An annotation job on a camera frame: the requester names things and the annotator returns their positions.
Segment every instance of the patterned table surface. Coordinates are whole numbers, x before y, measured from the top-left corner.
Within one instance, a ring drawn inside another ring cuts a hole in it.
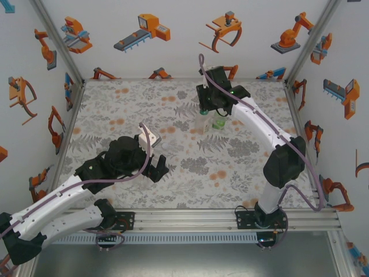
[[[227,118],[224,130],[194,130],[199,110],[196,85],[189,80],[89,81],[64,160],[59,184],[84,161],[107,150],[120,136],[140,133],[142,121],[160,133],[155,153],[167,157],[169,173],[159,182],[139,176],[104,189],[77,203],[87,207],[108,198],[116,208],[234,208],[253,207],[266,180],[262,169],[268,159],[263,145],[239,121]],[[296,135],[283,83],[239,81],[256,103],[286,132]],[[296,185],[313,200],[306,172]],[[288,192],[283,207],[307,207],[295,192]]]

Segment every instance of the wallpaper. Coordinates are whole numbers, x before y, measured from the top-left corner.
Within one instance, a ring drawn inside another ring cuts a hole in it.
[[[239,65],[244,78],[282,67],[288,74],[328,0],[44,1],[83,78],[100,67],[147,78],[198,77],[197,55]]]
[[[295,135],[283,83],[234,82],[247,89],[260,108],[284,130]],[[156,155],[167,158],[170,169],[153,183],[140,176],[115,184],[96,197],[106,197],[119,208],[234,208],[253,207],[265,177],[268,159],[263,145],[240,121],[227,118],[224,130],[210,129],[203,135],[194,129],[199,110],[195,81],[90,81],[87,82],[73,129],[59,184],[87,159],[94,158],[119,136],[139,134],[141,121],[159,133]],[[307,175],[296,185],[312,199]],[[77,203],[92,204],[95,197]],[[294,192],[284,207],[306,207]]]
[[[360,18],[366,16],[368,9],[368,1],[342,1],[313,52],[320,48],[324,59],[319,65],[308,59],[298,75],[298,81],[307,81],[306,104],[299,112],[302,123],[311,122],[324,130],[322,134],[313,132],[307,150],[312,157],[319,152],[317,173],[328,192],[325,198],[328,205],[339,211],[348,241],[366,256],[369,255],[366,234],[369,227],[369,80],[366,70],[369,56],[365,54],[368,37],[361,35],[368,32],[368,24],[362,24]],[[297,105],[301,99],[300,90],[296,95]]]

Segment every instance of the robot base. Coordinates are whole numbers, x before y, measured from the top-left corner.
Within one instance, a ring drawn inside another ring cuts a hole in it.
[[[274,50],[276,50],[277,52],[279,52],[281,54],[284,54],[284,53],[290,52],[294,49],[300,48],[300,46],[301,45],[296,42],[293,46],[288,47],[288,48],[284,48],[284,47],[279,46],[279,42],[276,42],[276,43],[271,45],[271,48],[273,48]]]
[[[265,220],[263,220],[266,226],[261,226],[257,223],[257,219],[255,216],[256,211],[260,210],[258,208],[258,204],[255,205],[255,211],[236,211],[236,220],[237,220],[237,229],[243,230],[254,230],[254,229],[265,229],[265,230],[274,230],[286,228],[286,223],[284,220],[284,214],[278,209],[275,212],[266,215]]]
[[[47,64],[47,70],[51,70],[53,68],[56,68],[57,66],[57,51],[54,50],[52,53],[54,55],[54,60],[52,61],[52,63]]]

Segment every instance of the metal frame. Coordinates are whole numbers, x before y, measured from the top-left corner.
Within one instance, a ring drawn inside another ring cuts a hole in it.
[[[340,5],[342,0],[329,0],[326,7],[324,8],[320,18],[317,23],[314,25],[312,32],[305,43],[301,54],[299,55],[297,61],[293,65],[288,78],[287,78],[287,86],[292,87],[295,82],[301,68],[304,66],[305,62],[309,59],[311,52],[313,51],[315,45],[318,41],[320,41],[322,33],[324,29],[327,27],[329,20],[332,15]]]
[[[61,151],[60,151],[60,156],[59,156],[59,162],[57,165],[57,169],[55,170],[55,174],[54,174],[54,179],[52,180],[52,183],[50,183],[48,189],[49,191],[53,191],[54,189],[56,189],[58,187],[58,182],[59,182],[59,178],[60,178],[60,174],[62,172],[62,168],[63,168],[63,164],[64,164],[64,159],[65,156],[67,155],[67,150],[68,150],[68,145],[69,145],[69,141],[71,138],[71,134],[73,132],[73,128],[74,128],[74,124],[76,122],[77,119],[77,115],[78,115],[78,111],[80,110],[80,105],[81,105],[81,101],[82,101],[82,97],[83,94],[85,92],[85,85],[81,88],[78,88],[77,92],[76,92],[76,98],[74,100],[73,103],[73,113],[69,122],[69,128],[64,136],[64,139],[62,141],[62,145],[61,145]]]
[[[264,232],[265,229],[238,230],[234,209],[116,209],[135,212],[130,233],[206,233]],[[313,212],[309,208],[286,208],[288,231],[339,231],[341,224],[335,209]]]
[[[286,85],[285,93],[286,93],[286,98],[287,98],[289,110],[291,112],[292,121],[293,121],[293,124],[296,127],[296,133],[299,136],[302,136],[302,138],[305,141],[307,141],[307,137],[306,137],[306,134],[304,132],[304,125],[302,124],[300,114],[299,114],[299,110],[298,110],[298,108],[296,107],[296,104],[295,104],[295,97],[293,95],[292,88],[289,87],[288,85]],[[312,159],[311,159],[312,155],[313,154],[311,153],[309,147],[307,147],[306,148],[306,158],[311,163],[311,165],[314,168],[315,172],[317,172],[317,167],[316,167],[315,163],[311,162],[312,161]],[[309,177],[311,187],[313,188],[313,195],[314,195],[315,203],[317,205],[319,205],[319,197],[318,197],[318,193],[317,193],[317,187],[315,186],[315,183],[314,183],[314,179],[313,179],[313,177],[311,175],[311,172],[309,170],[307,171],[307,174],[308,174],[308,177]]]
[[[337,276],[356,277],[357,272],[353,265],[352,258],[346,245],[343,231],[327,232],[330,247],[332,249],[333,260],[336,263]]]

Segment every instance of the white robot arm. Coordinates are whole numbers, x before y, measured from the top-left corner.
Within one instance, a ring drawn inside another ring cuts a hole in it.
[[[113,185],[117,179],[130,177],[129,180],[142,174],[157,182],[169,172],[163,155],[156,167],[152,164],[152,147],[157,138],[144,125],[141,130],[145,132],[143,135],[123,136],[110,142],[108,151],[87,160],[66,182],[30,207],[12,215],[0,214],[0,238],[14,265],[29,261],[53,241],[76,231],[105,230],[112,226],[128,228],[118,222],[116,211],[107,199],[98,199],[82,211],[62,214],[75,203]]]
[[[203,69],[208,75],[207,85],[196,86],[200,110],[217,110],[222,108],[227,115],[235,117],[245,124],[264,144],[269,159],[263,173],[268,181],[263,194],[255,205],[255,222],[260,228],[267,228],[282,213],[278,208],[285,185],[296,179],[304,170],[304,161],[286,144],[288,138],[303,156],[306,143],[302,137],[292,137],[279,128],[256,104],[250,93],[240,85],[232,87],[222,66]],[[217,87],[227,91],[230,97]]]

